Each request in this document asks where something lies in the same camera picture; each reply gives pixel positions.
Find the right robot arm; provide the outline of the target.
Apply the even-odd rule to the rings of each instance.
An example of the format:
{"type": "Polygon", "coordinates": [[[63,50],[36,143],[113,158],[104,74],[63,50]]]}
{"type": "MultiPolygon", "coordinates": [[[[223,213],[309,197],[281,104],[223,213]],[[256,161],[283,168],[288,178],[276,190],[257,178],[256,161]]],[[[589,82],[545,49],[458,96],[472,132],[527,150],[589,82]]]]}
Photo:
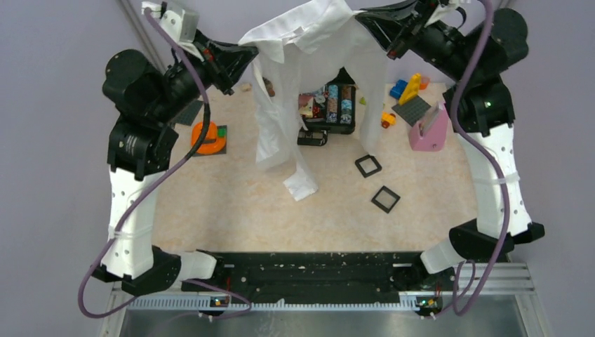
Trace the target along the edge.
{"type": "Polygon", "coordinates": [[[460,7],[456,1],[403,1],[356,15],[390,59],[411,51],[455,82],[444,99],[470,167],[478,214],[417,257],[411,279],[420,289],[432,288],[441,271],[458,263],[508,253],[545,234],[522,197],[514,106],[501,77],[528,55],[528,26],[511,8],[483,6],[485,20],[467,34],[441,20],[460,7]]]}

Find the brown ring brooch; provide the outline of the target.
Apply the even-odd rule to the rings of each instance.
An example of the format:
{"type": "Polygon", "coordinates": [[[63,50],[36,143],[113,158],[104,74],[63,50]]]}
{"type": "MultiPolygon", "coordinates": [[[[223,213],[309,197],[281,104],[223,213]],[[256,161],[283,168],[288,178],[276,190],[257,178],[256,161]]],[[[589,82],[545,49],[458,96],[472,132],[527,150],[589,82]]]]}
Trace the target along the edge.
{"type": "Polygon", "coordinates": [[[262,81],[263,81],[263,83],[265,85],[265,90],[266,90],[268,96],[271,97],[271,98],[274,97],[276,95],[276,93],[275,93],[275,90],[274,90],[273,83],[270,80],[268,80],[267,78],[265,78],[265,77],[262,78],[262,81]]]}

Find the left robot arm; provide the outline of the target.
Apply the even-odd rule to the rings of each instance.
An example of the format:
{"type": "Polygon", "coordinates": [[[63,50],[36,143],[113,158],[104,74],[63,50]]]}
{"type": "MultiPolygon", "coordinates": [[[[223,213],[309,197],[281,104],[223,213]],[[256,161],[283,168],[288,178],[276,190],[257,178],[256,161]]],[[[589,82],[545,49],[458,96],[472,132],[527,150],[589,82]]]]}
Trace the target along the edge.
{"type": "Polygon", "coordinates": [[[184,51],[166,72],[135,49],[117,53],[105,69],[102,91],[119,112],[107,150],[112,208],[107,246],[89,274],[120,282],[133,296],[164,291],[188,279],[198,279],[208,290],[225,281],[215,256],[200,250],[169,253],[152,242],[157,188],[176,169],[171,164],[178,139],[174,120],[200,97],[201,87],[232,94],[258,55],[254,46],[214,41],[201,32],[192,45],[198,53],[184,51]]]}

